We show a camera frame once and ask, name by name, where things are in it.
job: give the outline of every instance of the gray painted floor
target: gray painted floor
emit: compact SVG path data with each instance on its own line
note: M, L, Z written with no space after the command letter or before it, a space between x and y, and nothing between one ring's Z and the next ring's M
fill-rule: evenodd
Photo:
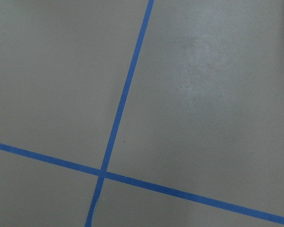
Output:
M0 0L0 143L100 169L146 5ZM284 216L284 0L156 0L108 170ZM0 150L0 227L82 227L96 182ZM106 179L111 226L282 225Z

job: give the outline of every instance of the blue tape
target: blue tape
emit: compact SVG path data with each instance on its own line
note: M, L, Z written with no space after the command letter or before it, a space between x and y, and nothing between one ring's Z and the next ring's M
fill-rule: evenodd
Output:
M263 219L263 220L267 220L267 221L272 221L272 222L284 225L284 217L282 217L282 216L278 216L278 215L262 212L262 211L259 211L259 210L254 210L254 209L234 205L234 204L231 204L231 203L226 203L226 202L219 201L219 200L210 199L210 198L207 198L207 197L204 197L204 196L200 196L200 195L196 195L196 194L192 194L192 193L188 193L188 192L183 192L183 191L180 191L180 190L168 188L168 187L161 186L161 185L158 185L158 184L137 180L137 179L130 178L130 177L127 177L127 176L122 176L122 175L119 175L119 174L114 174L114 173L111 173L111 172L106 172L105 174L100 174L99 169L95 169L95 168L92 168L92 167L89 167L89 166L84 166L84 165L80 165L80 164L77 164L77 163L65 161L65 160L62 160L62 159L55 158L55 157L50 157L50 156L38 154L38 153L31 152L31 151L28 151L28 150L15 148L15 147L8 146L8 145L2 144L2 143L0 143L0 150L6 151L6 152L9 152L9 153L13 153L13 154L16 154L16 155L21 155L21 156L33 158L33 159L43 161L43 162L46 162L46 163L51 163L51 164L54 164L54 165L57 165L57 166L62 166L62 167L65 167L65 168L77 170L77 171L80 171L80 172L83 172L83 173L87 173L87 174L91 174L91 175L98 175L99 179L101 179L101 182L99 182L101 187L95 188L94 196L100 196L101 191L98 191L98 190L102 189L103 181L104 181L105 178L107 178L107 179L110 179L110 180L126 183L126 184L129 184L129 185L132 185L132 186L144 188L144 189L151 190L151 191L154 191L154 192L160 192L160 193L163 193L163 194L166 194L166 195L175 196L175 197L178 197L178 198L182 198L184 200L190 200L190 201L202 203L202 204L205 204L205 205L208 205L208 206L212 206L212 207L216 207L216 208L220 208L220 209L224 209L224 210L228 210L228 211L236 212L236 213L239 213L239 214L243 214L243 215L247 215L247 216L251 216L251 217L255 217L255 218L259 218L259 219ZM92 200L92 202L94 202L92 204L92 206L94 206L94 207L96 206L98 198L95 198L95 199Z
M121 94L119 106L118 106L118 109L117 109L117 112L116 112L116 115L115 115L114 124L113 124L112 130L110 132L109 140L108 140L107 147L106 147L106 150L105 150L105 155L104 155L104 158L103 158L103 162L102 162L102 166L101 166L101 170L100 170L100 175L99 175L98 180L97 180L97 184L96 184L94 195L93 195L93 198L92 198L92 201L91 201L91 204L90 204L88 216L87 216L87 219L86 219L86 222L85 222L85 227L90 227L91 224L92 224L93 214L94 214L95 207L96 207L97 201L100 197L101 190L102 190L102 187L103 187L104 175L107 172L108 163L109 163L112 151L113 151L115 138L117 136L117 132L118 132L118 129L119 129L120 121L121 121L121 118L122 118L122 113L123 113L123 110L124 110L124 107L125 107L129 88L130 88L130 85L131 85L131 82L132 82L132 79L133 79L133 74L134 74L134 71L135 71L135 68L136 68L136 65L137 65L139 53L140 53L141 46L142 46L142 43L143 43L147 24L148 24L150 15L151 15L151 9L152 9L153 3L154 3L154 0L149 0L147 7L146 7L146 11L145 11L144 18L143 18L143 21L142 21L141 29L140 29L139 36L138 36L137 43L136 43L136 47L135 47L134 52L133 52L132 61L131 61L131 64L130 64L130 67L129 67L129 70L128 70L128 73L127 73L127 77L126 77L124 88L123 88L123 91L122 91L122 94Z
M32 151L19 149L19 148L8 146L8 145L2 144L2 143L0 143L0 150L7 151L9 153L13 153L13 154L16 154L16 155L21 155L21 156L33 158L33 159L36 159L36 160L39 160L39 161L51 163L51 164L54 164L54 165L57 165L57 166L62 166L62 167L65 167L65 168L74 169L74 170L84 172L84 173L87 173L87 174L92 174L92 175L99 175L100 174L100 170L89 167L89 166L84 166L84 165L76 164L76 163L73 163L73 162L65 161L65 160L62 160L62 159L58 159L58 158L55 158L55 157L50 157L50 156L38 154L38 153L35 153L35 152L32 152Z
M284 217L107 172L107 179L284 225Z

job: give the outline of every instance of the gray floor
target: gray floor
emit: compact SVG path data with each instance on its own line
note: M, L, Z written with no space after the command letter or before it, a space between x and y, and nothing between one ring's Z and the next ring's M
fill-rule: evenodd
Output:
M0 143L101 168L146 5L0 0ZM284 216L284 0L155 1L108 170ZM96 181L0 150L0 227L84 226ZM281 225L106 179L111 226Z

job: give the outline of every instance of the concrete floor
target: concrete floor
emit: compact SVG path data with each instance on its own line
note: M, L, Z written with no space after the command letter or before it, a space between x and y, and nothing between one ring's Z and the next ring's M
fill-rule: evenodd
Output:
M0 0L0 143L100 169L147 4ZM284 0L156 0L108 171L284 217ZM0 227L96 182L0 150ZM92 226L283 225L105 179Z

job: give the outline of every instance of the blue painter's tape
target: blue painter's tape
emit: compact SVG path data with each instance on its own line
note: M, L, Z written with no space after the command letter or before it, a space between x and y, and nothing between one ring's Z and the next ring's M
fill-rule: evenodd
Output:
M107 179L284 225L284 217L107 172Z
M166 195L175 196L175 197L178 197L178 198L182 198L184 200L190 200L190 201L202 203L202 204L205 204L205 205L209 205L209 206L212 206L212 207L216 207L216 208L220 208L220 209L224 209L224 210L228 210L228 211L236 212L236 213L239 213L239 214L243 214L243 215L247 215L247 216L251 216L251 217L255 217L255 218L259 218L259 219L263 219L263 220L267 220L267 221L272 221L272 222L284 225L284 217L279 216L279 215L274 215L274 214L262 212L262 211L259 211L259 210L254 210L254 209L234 205L234 204L227 203L227 202L210 199L210 198L207 198L207 197L204 197L204 196L191 194L191 193L188 193L188 192L183 192L183 191L180 191L180 190L168 188L168 187L161 186L161 185L158 185L158 184L137 180L137 179L130 178L130 177L127 177L127 176L122 176L122 175L119 175L119 174L114 174L114 173L110 173L110 172L106 172L105 174L101 174L99 169L95 169L95 168L92 168L92 167L89 167L89 166L84 166L84 165L80 165L80 164L65 161L65 160L61 160L61 159L58 159L58 158L55 158L55 157L50 157L50 156L38 154L38 153L35 153L35 152L32 152L32 151L19 149L19 148L8 146L8 145L2 144L2 143L0 143L0 150L6 151L6 152L9 152L9 153L13 153L13 154L16 154L16 155L21 155L21 156L24 156L24 157L33 158L33 159L43 161L43 162L46 162L46 163L51 163L51 164L54 164L54 165L57 165L57 166L62 166L62 167L65 167L65 168L77 170L77 171L80 171L80 172L83 172L83 173L87 173L87 174L91 174L91 175L98 175L99 179L101 179L101 181L97 182L99 184L99 186L95 188L95 193L94 193L95 198L93 197L93 200L92 200L92 202L94 202L94 203L91 204L93 207L96 206L96 203L99 199L104 179L107 178L107 179L110 179L110 180L126 183L126 184L129 184L129 185L132 185L132 186L148 189L148 190L151 190L151 191L154 191L154 192L160 192L160 193L163 193L163 194L166 194Z
M107 147L106 147L106 150L105 150L105 155L104 155L101 170L100 170L100 176L98 177L98 180L97 180L94 195L93 195L91 205L90 205L90 208L89 208L89 213L88 213L88 216L87 216L87 219L86 219L86 222L85 222L85 227L90 227L91 224L92 224L92 218L93 218L93 214L94 214L94 211L95 211L95 207L96 207L97 201L100 197L101 190L102 190L102 187L103 187L104 174L107 172L108 163L109 163L112 151L113 151L115 138L117 136L117 132L118 132L118 129L119 129L120 121L121 121L121 118L122 118L122 113L123 113L123 110L124 110L124 107L125 107L129 88L130 88L130 85L131 85L131 82L132 82L132 79L133 79L133 74L134 74L134 71L135 71L135 68L136 68L136 65L137 65L139 53L140 53L141 46L142 46L142 43L143 43L146 27L147 27L147 24L148 24L150 15L151 15L151 9L152 9L153 3L154 3L154 0L149 0L147 7L146 7L146 11L145 11L144 18L143 18L143 21L142 21L141 29L140 29L139 36L138 36L137 43L136 43L136 47L135 47L134 52L133 52L132 61L131 61L131 64L130 64L130 67L129 67L129 70L128 70L128 73L127 73L127 77L126 77L124 88L123 88L123 91L122 91L122 94L121 94L119 106L118 106L118 109L117 109L117 112L116 112L116 115L115 115L113 127L112 127L112 130L110 132L109 139L108 139Z
M8 146L5 144L0 143L0 150L4 150L7 151L9 153L13 153L16 155L21 155L21 156L25 156L25 157L29 157L29 158L33 158L39 161L43 161L43 162L47 162L47 163L51 163L57 166L62 166L62 167L66 167L69 169L74 169L80 172L84 172L87 174L92 174L92 175L99 175L100 170L89 167L89 166L83 166L80 164L76 164L73 162L69 162L69 161L65 161L62 159L58 159L55 157L50 157L47 155L42 155L42 154L38 154L32 151L28 151L28 150L23 150L23 149L19 149L16 147L12 147L12 146Z

